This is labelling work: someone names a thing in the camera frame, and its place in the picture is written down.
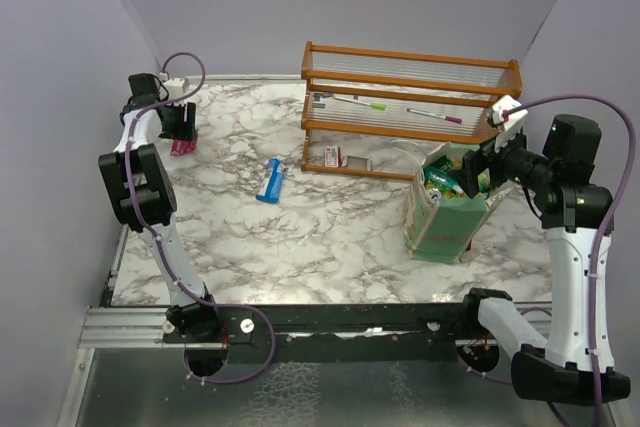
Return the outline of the Fox's spring tea candy bag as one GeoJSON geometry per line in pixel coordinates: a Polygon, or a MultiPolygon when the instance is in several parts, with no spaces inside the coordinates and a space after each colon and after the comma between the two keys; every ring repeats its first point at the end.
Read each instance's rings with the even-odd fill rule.
{"type": "Polygon", "coordinates": [[[478,177],[478,190],[482,195],[488,195],[491,191],[491,178],[489,169],[482,171],[478,177]]]}

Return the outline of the red small snack packet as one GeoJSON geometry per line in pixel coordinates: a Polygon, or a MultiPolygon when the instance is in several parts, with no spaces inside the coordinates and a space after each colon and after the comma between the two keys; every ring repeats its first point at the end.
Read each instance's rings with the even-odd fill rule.
{"type": "Polygon", "coordinates": [[[197,147],[196,140],[174,140],[170,149],[171,156],[183,156],[193,152],[197,147]]]}

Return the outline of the teal snack bag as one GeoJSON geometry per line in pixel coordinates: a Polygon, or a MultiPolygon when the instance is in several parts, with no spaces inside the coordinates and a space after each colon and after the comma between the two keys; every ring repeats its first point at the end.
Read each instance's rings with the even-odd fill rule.
{"type": "Polygon", "coordinates": [[[446,172],[427,168],[424,171],[424,176],[426,190],[437,191],[439,198],[459,199],[465,197],[463,189],[446,172]]]}

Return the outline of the green beige paper bag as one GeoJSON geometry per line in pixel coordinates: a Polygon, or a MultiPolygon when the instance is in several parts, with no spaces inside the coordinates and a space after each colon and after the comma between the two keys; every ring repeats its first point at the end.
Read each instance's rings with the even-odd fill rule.
{"type": "Polygon", "coordinates": [[[474,198],[465,195],[459,199],[439,198],[437,191],[426,190],[423,167],[428,161],[442,155],[462,159],[467,151],[477,150],[476,146],[447,142],[425,153],[422,160],[410,156],[417,169],[403,204],[402,230],[411,258],[445,264],[459,261],[470,249],[475,234],[513,189],[507,182],[488,195],[479,192],[474,198]]]}

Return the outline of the green candy bag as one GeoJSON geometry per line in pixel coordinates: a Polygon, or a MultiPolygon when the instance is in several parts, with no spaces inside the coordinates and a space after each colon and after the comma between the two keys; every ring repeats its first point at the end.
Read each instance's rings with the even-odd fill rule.
{"type": "Polygon", "coordinates": [[[453,158],[448,155],[442,155],[438,158],[428,161],[423,167],[425,175],[428,173],[441,173],[447,175],[451,170],[459,168],[462,165],[460,158],[453,158]]]}

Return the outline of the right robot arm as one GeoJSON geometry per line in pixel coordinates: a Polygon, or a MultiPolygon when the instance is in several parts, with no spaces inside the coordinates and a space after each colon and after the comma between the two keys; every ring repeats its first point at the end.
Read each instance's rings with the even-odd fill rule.
{"type": "Polygon", "coordinates": [[[592,120],[558,115],[536,154],[522,132],[525,116],[492,114],[498,135],[465,154],[454,176],[467,194],[478,193],[483,171],[492,187],[513,181],[533,192],[552,267],[550,332],[541,335],[508,295],[479,289],[466,296],[472,306],[460,312],[459,325],[472,338],[494,336],[523,399],[581,406],[625,399],[631,381],[614,366],[603,278],[613,196],[590,181],[601,130],[592,120]]]}

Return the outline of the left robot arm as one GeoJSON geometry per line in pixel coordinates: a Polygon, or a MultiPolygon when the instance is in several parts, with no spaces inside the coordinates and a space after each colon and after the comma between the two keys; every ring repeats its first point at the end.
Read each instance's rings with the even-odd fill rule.
{"type": "Polygon", "coordinates": [[[208,85],[197,95],[200,137],[183,157],[159,144],[166,173],[134,172],[116,204],[126,223],[175,225],[170,248],[222,307],[192,310],[186,329],[206,342],[268,336],[285,305],[453,302],[465,265],[416,261],[401,233],[404,182],[304,172],[298,119],[304,89],[287,82],[208,85]]]}

